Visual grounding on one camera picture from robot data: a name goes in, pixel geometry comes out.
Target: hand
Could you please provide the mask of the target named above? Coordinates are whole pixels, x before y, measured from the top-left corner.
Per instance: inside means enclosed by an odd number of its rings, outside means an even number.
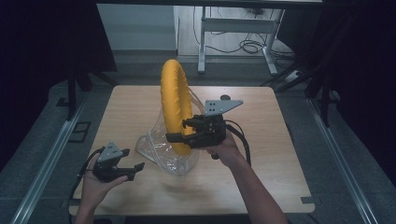
[[[221,162],[230,168],[238,162],[246,162],[233,139],[233,134],[228,130],[226,131],[226,138],[222,143],[217,146],[203,147],[201,149],[206,149],[211,155],[218,154]]]
[[[106,197],[107,193],[114,187],[122,184],[128,179],[128,176],[121,176],[109,183],[102,183],[93,173],[93,167],[99,154],[96,154],[88,166],[88,170],[85,172],[83,186],[82,186],[82,197],[81,206],[87,206],[88,208],[95,209],[97,205]]]

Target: desk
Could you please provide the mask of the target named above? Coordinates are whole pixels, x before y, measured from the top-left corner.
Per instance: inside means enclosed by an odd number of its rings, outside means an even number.
[[[228,94],[244,103],[224,114],[239,123],[250,145],[252,167],[285,213],[310,213],[313,203],[290,136],[270,88],[191,87],[201,101]],[[118,86],[114,88],[92,145],[92,152],[108,142],[134,149],[139,136],[154,126],[161,108],[158,86]],[[243,150],[240,141],[235,139]],[[96,215],[226,215],[247,210],[230,170],[202,151],[195,167],[186,176],[170,175],[135,150],[120,161],[133,167],[144,161],[143,171],[134,181],[111,190],[95,211]],[[81,197],[81,185],[75,192]],[[69,212],[75,215],[76,206]]]

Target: transparent plastic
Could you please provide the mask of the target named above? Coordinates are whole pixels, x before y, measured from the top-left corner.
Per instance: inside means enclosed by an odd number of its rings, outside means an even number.
[[[198,97],[192,92],[192,114],[204,113],[204,106]],[[167,142],[166,127],[163,120],[163,111],[160,110],[157,122],[145,135],[140,136],[136,142],[135,150],[151,161],[156,162],[161,168],[172,175],[186,175],[198,162],[200,150],[192,149],[189,155],[180,156]]]

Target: yellow inflatable ring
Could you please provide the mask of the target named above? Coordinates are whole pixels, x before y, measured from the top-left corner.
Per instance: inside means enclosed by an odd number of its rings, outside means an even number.
[[[182,120],[192,118],[191,95],[186,75],[180,63],[169,60],[161,73],[161,103],[167,133],[193,133],[191,127],[183,128]],[[180,156],[187,156],[191,149],[184,143],[172,143],[172,148]]]

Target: person's right hand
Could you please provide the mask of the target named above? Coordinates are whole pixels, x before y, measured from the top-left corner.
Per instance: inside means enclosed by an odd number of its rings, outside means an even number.
[[[238,162],[246,162],[244,156],[239,151],[235,140],[233,140],[233,134],[228,130],[226,134],[226,138],[219,145],[203,147],[200,149],[206,149],[206,151],[211,155],[217,154],[221,162],[230,168]]]

